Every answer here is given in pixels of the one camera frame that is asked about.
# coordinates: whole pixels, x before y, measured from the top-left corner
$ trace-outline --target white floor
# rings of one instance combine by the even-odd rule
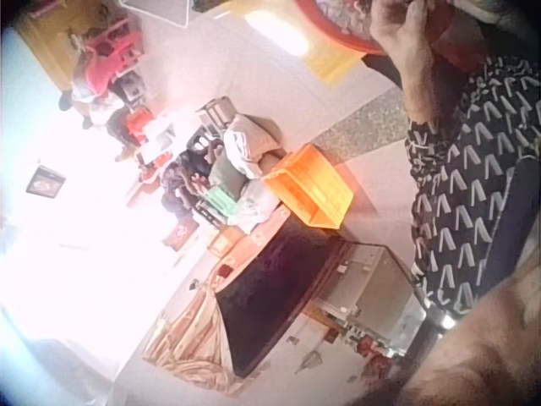
[[[212,98],[229,96],[239,112],[267,118],[280,129],[287,150],[310,142],[391,88],[391,83],[358,63],[338,85],[321,83],[303,62],[252,30],[243,20],[196,19],[181,30],[143,19],[145,59],[141,71],[155,111],[167,106],[179,137],[199,126],[194,111]],[[355,158],[339,167],[358,191],[344,229],[359,241],[387,244],[406,263],[413,259],[409,206],[415,185],[402,143]],[[186,283],[175,293],[179,309],[189,301]],[[145,363],[140,352],[124,366],[117,385],[128,406],[186,405],[343,405],[364,390],[357,379],[365,360],[338,341],[322,343],[326,328],[300,316],[269,354],[268,370],[238,400],[200,390]],[[297,346],[287,337],[300,339]],[[294,375],[303,356],[317,348],[323,365]]]

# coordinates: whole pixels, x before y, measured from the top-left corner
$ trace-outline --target dark hair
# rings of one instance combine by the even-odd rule
[[[58,108],[63,112],[67,112],[73,105],[71,100],[71,90],[63,91],[60,100],[58,101]]]
[[[161,197],[161,205],[164,209],[173,213],[177,219],[181,219],[187,214],[191,213],[191,210],[184,207],[181,199],[179,199],[173,192],[167,191]]]

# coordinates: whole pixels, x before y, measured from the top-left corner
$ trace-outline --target patterned fabric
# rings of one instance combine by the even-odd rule
[[[455,317],[479,299],[514,167],[539,159],[540,99],[536,63],[492,58],[469,79],[455,128],[410,124],[406,150],[419,187],[412,271],[430,301]]]
[[[290,216],[291,212],[285,206],[276,209],[267,222],[239,240],[227,257],[214,267],[179,317],[170,322],[166,315],[161,315],[143,353],[144,360],[197,387],[238,397],[264,367],[246,378],[235,376],[216,292],[241,275]],[[221,276],[224,265],[232,268],[227,278]]]

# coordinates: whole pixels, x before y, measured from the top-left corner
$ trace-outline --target tiled floor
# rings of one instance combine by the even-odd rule
[[[402,92],[394,87],[314,139],[336,165],[403,139],[407,116]]]

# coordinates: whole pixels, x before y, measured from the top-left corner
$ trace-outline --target hand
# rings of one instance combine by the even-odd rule
[[[418,80],[432,68],[432,51],[425,35],[428,11],[428,0],[413,0],[409,4],[408,0],[372,3],[370,34],[387,52],[402,81]]]

